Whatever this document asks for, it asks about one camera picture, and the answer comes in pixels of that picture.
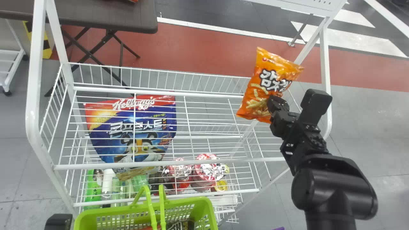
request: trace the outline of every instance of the wire basket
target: wire basket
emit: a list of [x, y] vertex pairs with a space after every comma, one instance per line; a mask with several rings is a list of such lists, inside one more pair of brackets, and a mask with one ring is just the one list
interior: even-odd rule
[[[137, 204], [143, 193], [146, 193], [146, 202]], [[198, 230], [218, 229], [212, 203], [207, 197], [168, 200], [163, 185], [160, 185], [159, 197], [160, 201], [153, 203], [145, 185], [129, 206], [82, 212], [75, 221], [74, 230], [137, 230], [149, 226], [157, 230], [157, 218], [160, 218], [161, 230], [166, 230], [167, 222], [185, 220], [192, 220]]]

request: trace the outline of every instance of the yellow black sign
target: yellow black sign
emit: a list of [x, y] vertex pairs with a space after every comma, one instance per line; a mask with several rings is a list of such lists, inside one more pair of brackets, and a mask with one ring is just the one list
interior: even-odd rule
[[[23, 21], [23, 24], [24, 24], [24, 28], [26, 29], [28, 39], [30, 39], [30, 42], [31, 42], [31, 32], [33, 30], [33, 23], [28, 22], [28, 21]], [[47, 33], [44, 31], [43, 58], [49, 59], [51, 57], [51, 54], [52, 54], [52, 48], [50, 47], [50, 43], [48, 42]]]

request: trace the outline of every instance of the red snack package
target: red snack package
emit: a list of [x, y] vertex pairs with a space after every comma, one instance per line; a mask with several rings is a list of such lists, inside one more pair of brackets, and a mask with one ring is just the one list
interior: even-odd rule
[[[214, 154], [203, 153], [198, 155], [197, 160], [217, 159]], [[226, 173], [225, 164], [201, 164], [193, 166], [193, 182], [191, 186], [197, 192], [205, 192], [213, 187]]]
[[164, 168], [162, 176], [165, 177], [165, 181], [168, 190], [167, 194], [174, 195], [180, 194], [186, 188], [189, 187], [192, 181], [192, 166], [191, 165], [168, 165]]

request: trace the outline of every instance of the kellogg's logo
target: kellogg's logo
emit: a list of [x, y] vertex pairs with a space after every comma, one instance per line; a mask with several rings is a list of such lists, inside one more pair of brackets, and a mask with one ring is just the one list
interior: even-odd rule
[[113, 110], [122, 110], [127, 108], [136, 107], [137, 110], [146, 110], [155, 103], [155, 98], [151, 97], [150, 99], [145, 100], [134, 100], [134, 99], [120, 99], [115, 102], [112, 107]]

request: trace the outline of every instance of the red floor stripe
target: red floor stripe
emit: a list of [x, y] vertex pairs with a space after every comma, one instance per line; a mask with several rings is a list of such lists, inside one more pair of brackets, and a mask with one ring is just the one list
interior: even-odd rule
[[[64, 26], [75, 36], [82, 28]], [[90, 29], [79, 42], [91, 49], [105, 35], [102, 29]], [[141, 59], [124, 51], [123, 66], [178, 70], [210, 74], [250, 77], [253, 72], [256, 47], [295, 60], [303, 45], [289, 47], [286, 42], [255, 38], [192, 27], [159, 23], [156, 34], [117, 32]], [[114, 39], [107, 42], [96, 57], [106, 65], [119, 64], [120, 45]], [[71, 60], [78, 61], [83, 53], [69, 48]], [[331, 84], [409, 92], [409, 61], [384, 56], [330, 49]], [[58, 59], [53, 52], [52, 59]], [[299, 81], [320, 83], [319, 48], [314, 47], [304, 60]]]

